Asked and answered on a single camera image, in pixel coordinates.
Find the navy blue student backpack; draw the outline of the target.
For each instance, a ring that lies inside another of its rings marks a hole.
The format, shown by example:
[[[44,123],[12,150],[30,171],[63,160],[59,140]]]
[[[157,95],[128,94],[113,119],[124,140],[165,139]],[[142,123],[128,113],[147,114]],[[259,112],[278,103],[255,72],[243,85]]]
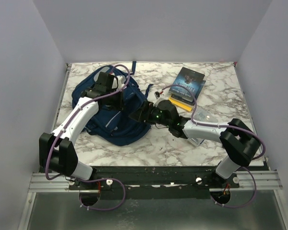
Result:
[[[112,65],[106,65],[92,72],[82,80],[72,92],[72,108],[76,106],[81,93],[92,87],[100,72],[110,72]],[[137,110],[147,100],[148,93],[153,84],[149,84],[145,94],[138,83],[131,77],[128,87],[123,91],[123,111],[108,110],[106,106],[94,115],[85,125],[83,131],[89,135],[99,136],[116,146],[126,146],[141,139],[151,128],[150,124],[139,123],[129,118],[129,114]]]

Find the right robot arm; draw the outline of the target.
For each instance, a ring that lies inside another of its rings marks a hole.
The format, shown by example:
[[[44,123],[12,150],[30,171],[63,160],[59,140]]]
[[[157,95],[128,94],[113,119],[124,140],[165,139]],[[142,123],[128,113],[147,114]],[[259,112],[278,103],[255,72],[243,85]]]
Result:
[[[259,138],[239,119],[232,119],[229,123],[196,121],[179,115],[169,100],[162,100],[156,105],[145,101],[129,117],[140,123],[166,126],[177,138],[199,138],[221,143],[227,157],[217,165],[211,176],[212,184],[218,188],[226,185],[237,169],[249,166],[261,145]]]

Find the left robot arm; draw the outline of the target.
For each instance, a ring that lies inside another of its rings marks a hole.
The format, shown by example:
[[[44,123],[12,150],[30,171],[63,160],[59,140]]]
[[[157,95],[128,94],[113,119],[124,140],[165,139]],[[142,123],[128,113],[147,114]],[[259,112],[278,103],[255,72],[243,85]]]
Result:
[[[74,144],[89,120],[102,106],[123,106],[123,90],[130,76],[118,77],[110,72],[100,72],[94,85],[85,89],[72,112],[64,122],[50,134],[43,133],[39,138],[39,163],[45,169],[47,180],[55,179],[49,171],[80,179],[86,189],[96,186],[97,178],[93,169],[78,160]]]

